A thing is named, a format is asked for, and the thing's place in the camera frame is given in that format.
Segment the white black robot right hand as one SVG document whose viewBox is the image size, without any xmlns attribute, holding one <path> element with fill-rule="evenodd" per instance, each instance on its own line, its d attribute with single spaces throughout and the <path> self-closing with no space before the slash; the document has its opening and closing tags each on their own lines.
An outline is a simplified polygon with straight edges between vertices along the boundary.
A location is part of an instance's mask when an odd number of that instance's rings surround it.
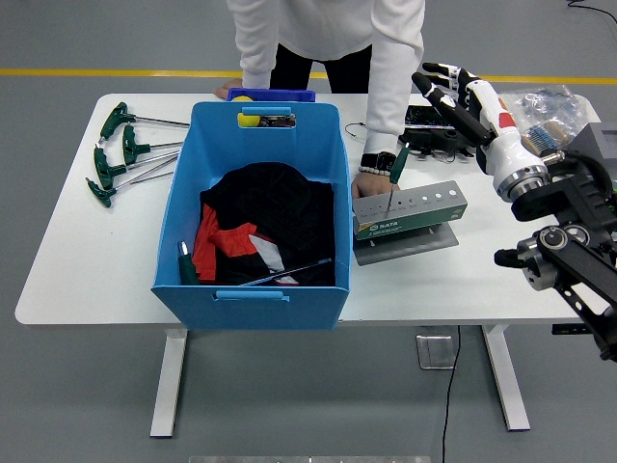
<svg viewBox="0 0 617 463">
<path fill-rule="evenodd" d="M 425 63 L 412 80 L 431 105 L 484 155 L 482 171 L 496 190 L 547 181 L 547 168 L 523 147 L 521 134 L 493 86 L 453 65 Z"/>
</svg>

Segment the person's left hand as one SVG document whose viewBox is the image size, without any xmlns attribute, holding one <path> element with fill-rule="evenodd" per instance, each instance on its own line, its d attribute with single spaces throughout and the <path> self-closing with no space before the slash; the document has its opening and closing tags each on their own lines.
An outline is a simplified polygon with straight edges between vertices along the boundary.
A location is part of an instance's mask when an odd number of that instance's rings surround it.
<svg viewBox="0 0 617 463">
<path fill-rule="evenodd" d="M 389 176 L 359 172 L 352 182 L 351 194 L 353 199 L 389 194 L 391 187 Z"/>
</svg>

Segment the person's right hand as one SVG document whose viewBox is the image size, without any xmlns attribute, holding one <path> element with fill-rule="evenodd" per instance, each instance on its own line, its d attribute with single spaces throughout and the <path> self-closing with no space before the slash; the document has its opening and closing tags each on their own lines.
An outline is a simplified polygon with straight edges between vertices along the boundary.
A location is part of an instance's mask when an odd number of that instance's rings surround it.
<svg viewBox="0 0 617 463">
<path fill-rule="evenodd" d="M 219 99 L 226 100 L 231 89 L 242 88 L 243 82 L 241 79 L 231 79 L 220 87 L 214 89 L 213 94 Z"/>
</svg>

